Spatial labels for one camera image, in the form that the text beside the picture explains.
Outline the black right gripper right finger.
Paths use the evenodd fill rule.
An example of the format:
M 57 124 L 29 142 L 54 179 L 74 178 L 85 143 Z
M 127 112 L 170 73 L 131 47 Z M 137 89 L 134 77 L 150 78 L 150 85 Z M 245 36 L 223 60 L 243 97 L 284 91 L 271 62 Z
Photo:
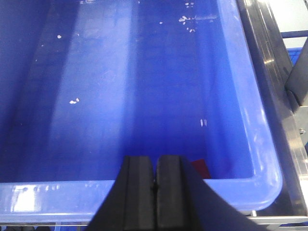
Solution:
M 156 182 L 160 231 L 262 230 L 214 192 L 183 156 L 161 156 Z

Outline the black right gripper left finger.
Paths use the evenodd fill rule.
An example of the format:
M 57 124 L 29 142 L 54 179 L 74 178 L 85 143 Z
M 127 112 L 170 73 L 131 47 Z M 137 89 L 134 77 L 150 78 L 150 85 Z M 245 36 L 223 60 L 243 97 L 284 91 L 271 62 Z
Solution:
M 154 176 L 149 157 L 124 157 L 111 190 L 86 230 L 154 230 Z

